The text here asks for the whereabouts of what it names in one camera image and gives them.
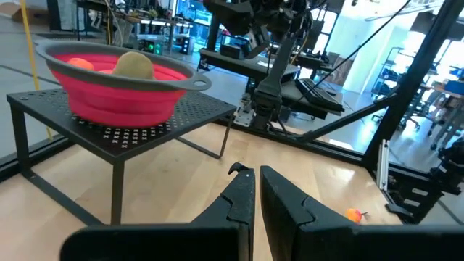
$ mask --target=orange ball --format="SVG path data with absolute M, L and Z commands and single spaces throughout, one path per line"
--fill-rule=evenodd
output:
M 113 70 L 101 70 L 99 73 L 106 73 L 106 74 L 112 74 Z
M 70 64 L 70 65 L 74 65 L 76 67 L 87 69 L 87 70 L 93 70 L 94 69 L 94 65 L 91 62 L 89 62 L 89 61 L 87 61 L 85 59 L 81 59 L 81 58 L 72 58 L 69 61 L 67 61 L 67 63 Z
M 345 212 L 345 215 L 347 216 L 349 220 L 353 221 L 356 224 L 359 224 L 359 222 L 361 222 L 363 218 L 363 214 L 361 213 L 361 211 L 356 210 L 356 209 L 348 209 Z

